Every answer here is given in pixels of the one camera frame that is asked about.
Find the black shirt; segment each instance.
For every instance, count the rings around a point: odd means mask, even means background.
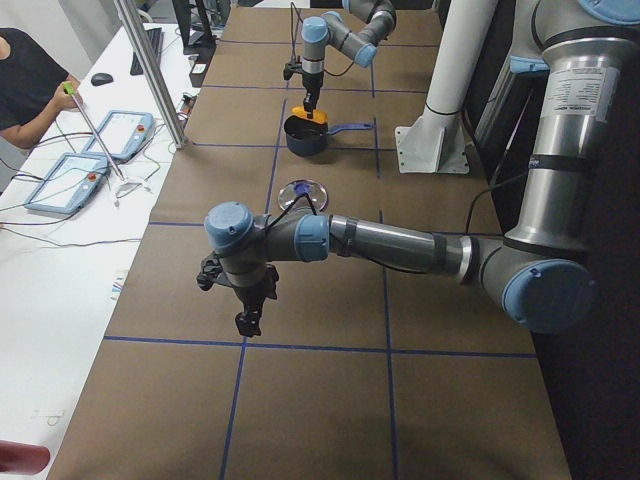
[[[29,35],[16,28],[0,28],[11,46],[0,60],[0,130],[29,123],[49,103],[69,73]]]

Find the keyboard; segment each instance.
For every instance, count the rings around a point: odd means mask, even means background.
[[[146,32],[149,42],[151,42],[151,49],[153,50],[159,65],[160,56],[162,55],[162,28],[150,28]],[[131,70],[129,70],[129,73],[131,75],[142,75],[142,64],[135,53],[133,54],[133,61],[131,62]]]

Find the white table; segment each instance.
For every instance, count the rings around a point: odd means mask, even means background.
[[[158,26],[165,33],[161,70],[177,106],[183,92],[195,94],[197,89],[189,81],[189,62],[182,55],[177,26],[146,24],[146,28]],[[112,109],[150,112],[157,123],[163,122],[144,76],[129,75],[131,55],[121,28],[82,82],[79,91],[94,124]],[[115,81],[94,87],[89,79],[96,72],[108,72]],[[77,111],[62,112],[58,125],[64,133],[88,131]],[[59,133],[54,124],[44,138]],[[80,151],[88,139],[70,142]],[[42,176],[69,151],[64,140],[48,143],[32,152],[23,170]],[[146,150],[157,164],[138,156],[122,166],[126,176],[146,177],[158,165],[159,170],[149,179],[151,193],[140,188],[122,198],[119,208],[113,205],[105,184],[70,220],[49,226],[6,227],[62,244],[139,239],[174,151],[163,128]],[[1,222],[57,219],[24,207],[1,210],[21,205],[35,185],[11,182],[0,197]],[[116,272],[130,267],[138,244],[60,248],[0,228],[0,439],[44,445],[55,457],[116,303],[111,298]],[[48,470],[24,478],[45,478]]]

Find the black mouse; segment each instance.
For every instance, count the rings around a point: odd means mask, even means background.
[[[113,77],[108,73],[96,73],[93,77],[91,77],[91,85],[93,85],[94,87],[99,87],[100,85],[111,82],[113,82]]]

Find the label on robot arm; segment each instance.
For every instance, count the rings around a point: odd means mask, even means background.
[[[607,121],[619,71],[612,67],[580,67],[549,74],[540,117],[587,115]]]

